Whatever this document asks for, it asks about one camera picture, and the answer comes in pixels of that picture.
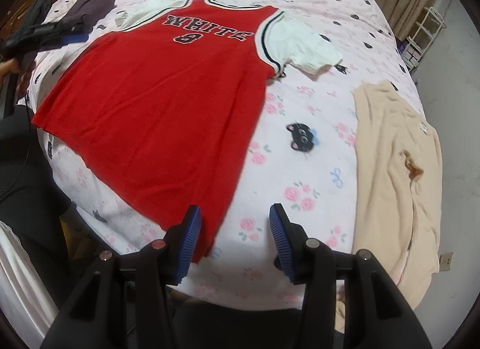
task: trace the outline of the person's hand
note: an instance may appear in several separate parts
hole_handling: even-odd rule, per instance
[[[0,80],[3,81],[3,78],[8,73],[20,73],[20,69],[18,67],[18,62],[16,59],[11,59],[6,62],[0,63]]]
[[[15,92],[15,98],[21,99],[27,94],[28,85],[30,84],[30,78],[32,78],[32,72],[35,70],[35,62],[32,62],[25,73],[22,74],[18,80],[17,90]],[[20,73],[20,68],[16,59],[11,59],[6,62],[0,63],[0,82],[3,82],[4,77],[9,73]]]

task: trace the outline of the dark gray cloth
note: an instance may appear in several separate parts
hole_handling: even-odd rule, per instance
[[[83,23],[88,34],[114,7],[115,0],[77,0],[60,21],[67,27]]]
[[[32,110],[17,105],[13,115],[0,121],[0,220],[19,238],[60,308],[74,285],[58,218],[70,199],[53,180],[32,116]]]

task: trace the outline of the cat face pattern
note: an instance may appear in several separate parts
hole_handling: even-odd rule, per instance
[[[306,124],[289,124],[286,129],[292,133],[293,141],[290,143],[290,147],[293,150],[308,153],[315,145],[318,145],[316,131],[311,130]]]

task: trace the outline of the white cloth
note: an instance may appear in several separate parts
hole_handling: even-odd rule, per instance
[[[55,2],[47,20],[60,19],[75,1]],[[85,46],[68,45],[39,54],[29,89],[33,109],[88,44],[118,28],[118,15],[128,15],[147,1],[153,0],[116,0],[117,8],[97,24]],[[267,85],[265,107],[212,252],[200,264],[190,266],[176,289],[238,309],[301,307],[303,286],[290,284],[273,266],[277,252],[268,226],[270,205],[282,203],[290,219],[301,224],[310,237],[351,252],[357,197],[357,118],[352,91],[362,82],[388,80],[416,111],[423,110],[374,0],[242,1],[285,10],[331,41],[343,60],[338,69],[323,71],[315,79],[287,66],[285,78]],[[319,145],[309,153],[290,147],[292,135],[286,126],[296,122],[316,131]],[[174,128],[166,126],[166,134]],[[164,236],[157,224],[124,203],[61,140],[44,132],[39,133],[39,140],[59,187],[112,248],[119,253],[135,252]]]
[[[58,314],[20,241],[0,222],[0,309],[30,349],[42,344]]]

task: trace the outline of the pink floral bedsheet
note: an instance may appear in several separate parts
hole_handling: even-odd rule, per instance
[[[75,1],[57,1],[47,20],[60,19]],[[119,11],[145,1],[116,0],[116,8],[97,24],[87,44],[115,29]],[[200,264],[191,265],[177,290],[238,309],[301,307],[303,286],[290,284],[273,265],[277,252],[268,225],[270,205],[282,203],[310,237],[350,252],[357,196],[352,91],[362,82],[389,80],[414,109],[423,110],[374,0],[243,1],[288,11],[330,40],[344,60],[316,81],[288,66],[286,77],[267,85],[265,107],[214,247]],[[29,90],[34,110],[81,50],[69,45],[38,56]],[[318,145],[307,154],[290,147],[291,134],[285,127],[295,122],[316,131]],[[62,141],[44,132],[39,140],[57,184],[112,248],[135,252],[163,237],[157,224],[130,208]]]

